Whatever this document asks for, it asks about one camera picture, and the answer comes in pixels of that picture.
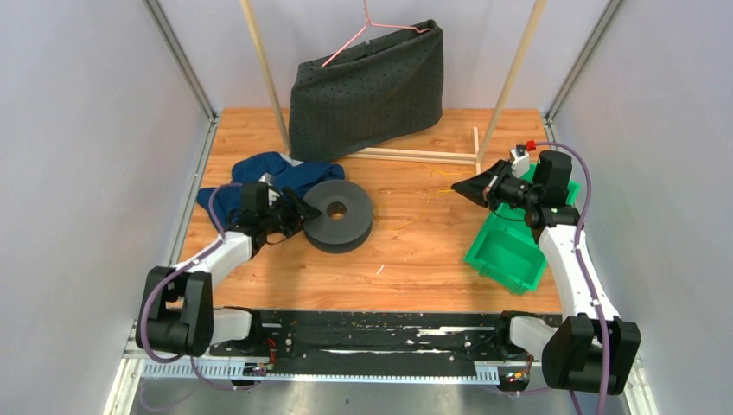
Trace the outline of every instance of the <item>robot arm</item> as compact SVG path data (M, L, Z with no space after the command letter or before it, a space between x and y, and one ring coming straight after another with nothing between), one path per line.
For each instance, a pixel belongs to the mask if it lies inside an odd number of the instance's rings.
M585 244L585 231L577 234L579 213L566 203L572 164L570 156L559 151L543 151L531 181L521 177L529 170L527 146L518 145L508 160L491 169L458 182L452 188L474 203L495 210L501 203L524 208L525 223L540 251L547 258L558 287L564 321L554 329L536 316L522 312L502 313L505 333L500 338L508 348L521 348L542 360L548 386L598 393L602 378L601 326L610 336L611 362L609 394L623 392L628 374L641 343L633 322L624 322L605 295ZM577 252L583 259L597 301L583 275ZM599 321L596 306L603 309Z
M240 209L233 224L192 259L171 267L155 267L148 273L138 321L149 297L159 290L148 310L146 333L137 325L136 343L143 347L143 336L150 348L178 355L201 356L208 347L221 342L234 342L240 349L262 342L259 313L255 310L215 309L214 287L239 265L249 261L267 242L271 233L286 238L297 233L304 220L321 213L300 200L290 189L275 195L266 182L242 185ZM181 275L165 286L171 273ZM167 303L182 301L181 307Z

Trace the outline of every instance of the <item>wooden frame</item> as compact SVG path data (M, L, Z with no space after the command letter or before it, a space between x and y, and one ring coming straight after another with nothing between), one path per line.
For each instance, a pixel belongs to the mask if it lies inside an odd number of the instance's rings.
M288 137L288 129L285 126L285 118L283 116L283 109L280 106L280 102L277 99L277 93L275 92L275 82L272 80L272 73L270 66L267 63L267 57L265 55L265 47L262 44L262 38L259 33L259 27L257 19L255 18L254 11L252 9L251 0L239 0L239 4L242 7L242 11L245 14L247 21L247 27L249 28L250 35L252 36L252 43L254 44L257 57L259 59L259 65L262 69L263 76L265 77L265 86L267 86L267 92L270 96L270 102L272 104L272 110L275 112L277 119L277 128L280 130L280 135L283 138L285 146L290 149L290 138ZM364 150L357 151L348 157L356 158L371 158L377 160L396 160L406 162L423 162L423 163L450 163L450 164L467 164L475 166L476 174L481 173L481 161L486 155L488 143L496 130L496 126L499 124L499 117L501 112L504 111L504 105L507 103L509 93L512 91L514 81L517 79L519 69L522 66L522 62L525 59L526 51L529 49L530 43L532 43L532 37L537 29L539 18L542 16L542 12L547 5L547 0L535 0L534 6L532 7L532 13L527 20L522 38L519 41L517 52L514 54L512 60L512 66L509 68L507 78L504 80L504 85L501 88L501 93L496 101L494 107L494 113L488 122L488 127L484 133L483 139L479 143L478 128L474 127L474 149L475 153L452 153L452 152L441 152L441 151L423 151L423 150L398 150L398 149L385 149L381 147L368 147Z

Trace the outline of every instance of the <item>black mount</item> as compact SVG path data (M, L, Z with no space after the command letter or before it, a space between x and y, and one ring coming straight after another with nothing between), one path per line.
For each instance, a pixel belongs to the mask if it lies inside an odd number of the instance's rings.
M242 185L239 209L229 213L227 231L241 232L252 238L252 256L267 243L267 235L281 233L289 238L303 229L305 220L321 215L290 188L270 205L270 190L265 182L248 182Z
M616 318L609 328L611 362L609 395L623 392L641 344L634 322ZM601 340L601 322L585 315L567 317L542 352L542 374L553 389L597 393L601 388L602 351L592 344Z
M137 317L135 343L143 346L140 336L143 306L153 289L175 268L157 266L150 270L145 281L143 304ZM161 352L201 356L206 352L214 335L214 303L211 274L184 272L163 288L150 308L148 340L150 347ZM184 298L180 309L169 309L166 303Z
M535 242L546 227L576 225L580 214L566 203L572 159L565 153L546 150L539 153L539 163L532 181L514 177L512 164L500 160L491 169L451 186L479 206L496 210L501 203L525 209L525 223L532 229Z
M514 317L542 318L537 314L528 313L526 311L505 310L501 312L499 322L496 324L496 343L500 346L501 353L505 355L505 357L513 357L525 352L523 348L515 346L509 338L509 328L511 327L512 319Z
M265 339L265 329L262 327L262 313L259 310L246 309L243 307L225 307L225 309L244 310L252 316L252 325L250 326L250 334L241 340L230 340L226 344L229 347L236 348L241 354L255 354L262 348L262 342Z

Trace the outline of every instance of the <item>wooden table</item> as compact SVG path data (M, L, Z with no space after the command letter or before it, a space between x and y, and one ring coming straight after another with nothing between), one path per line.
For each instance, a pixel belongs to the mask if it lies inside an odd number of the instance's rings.
M471 130L482 128L491 110L445 110L435 127L385 146L393 149L472 152ZM505 110L484 168L529 139L544 140L536 110ZM271 109L224 110L202 187L231 181L232 166L264 151L284 151ZM372 197L380 220L359 249L342 255L320 252L302 233L265 246L230 274L214 293L218 306L311 310L404 310L561 312L549 270L534 292L515 296L463 263L488 211L456 193L439 192L472 176L471 166L344 158L347 179ZM215 237L203 208L196 206L182 258Z

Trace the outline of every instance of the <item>green plastic tray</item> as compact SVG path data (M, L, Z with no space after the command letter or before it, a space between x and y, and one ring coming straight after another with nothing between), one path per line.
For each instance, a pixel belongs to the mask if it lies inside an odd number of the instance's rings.
M522 178L531 180L536 167L533 163ZM570 182L568 190L567 202L571 204L580 191L580 184ZM547 259L534 242L524 217L524 209L511 209L502 203L496 214L491 213L486 218L463 259L480 275L496 280L514 294L536 290L547 266Z

